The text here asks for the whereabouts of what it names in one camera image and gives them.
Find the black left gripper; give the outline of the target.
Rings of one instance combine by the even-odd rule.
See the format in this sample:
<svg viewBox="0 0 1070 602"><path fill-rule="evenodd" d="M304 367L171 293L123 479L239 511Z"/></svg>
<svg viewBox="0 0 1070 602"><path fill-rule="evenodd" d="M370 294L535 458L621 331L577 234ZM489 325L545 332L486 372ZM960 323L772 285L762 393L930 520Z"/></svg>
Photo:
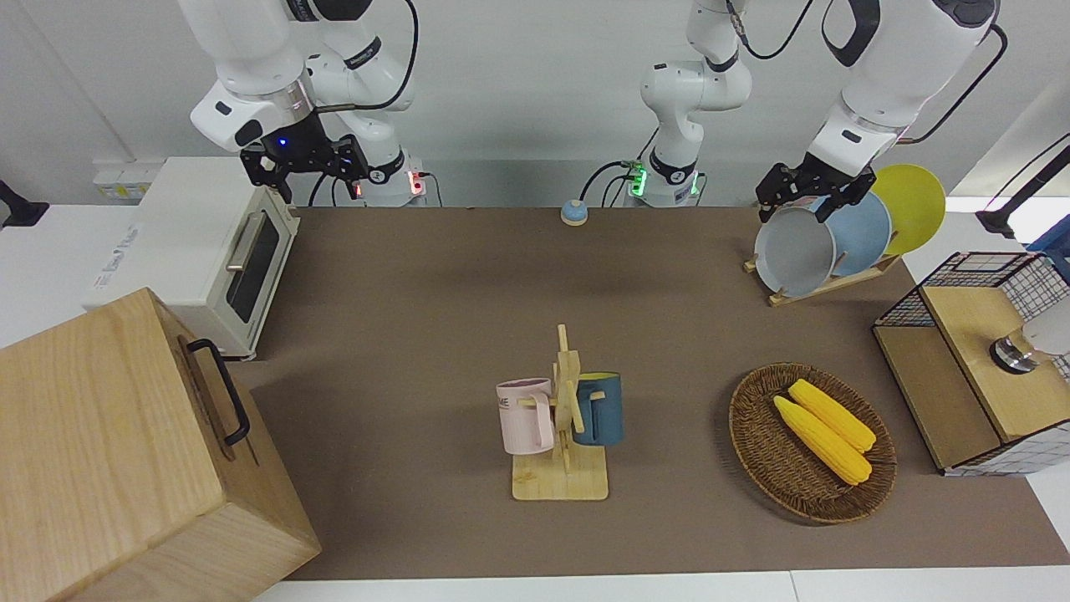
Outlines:
<svg viewBox="0 0 1070 602"><path fill-rule="evenodd" d="M782 161L773 165L756 184L759 217L761 222L768 222L784 203L798 201L802 196L827 196L823 202L823 222L826 222L840 209L857 206L875 182L871 166L863 167L859 175L850 176L806 153L796 167Z"/></svg>

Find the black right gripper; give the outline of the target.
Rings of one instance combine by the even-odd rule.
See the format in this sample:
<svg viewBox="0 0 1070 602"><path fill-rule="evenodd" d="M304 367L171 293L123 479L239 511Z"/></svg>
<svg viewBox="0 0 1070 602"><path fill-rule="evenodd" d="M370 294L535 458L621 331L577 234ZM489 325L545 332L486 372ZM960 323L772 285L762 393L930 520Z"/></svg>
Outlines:
<svg viewBox="0 0 1070 602"><path fill-rule="evenodd" d="M318 113L295 125L264 135L260 141L240 151L240 160L253 186L268 186L290 205L292 190L289 174L320 172L354 184L369 175L369 164L358 137L343 135L331 140Z"/></svg>

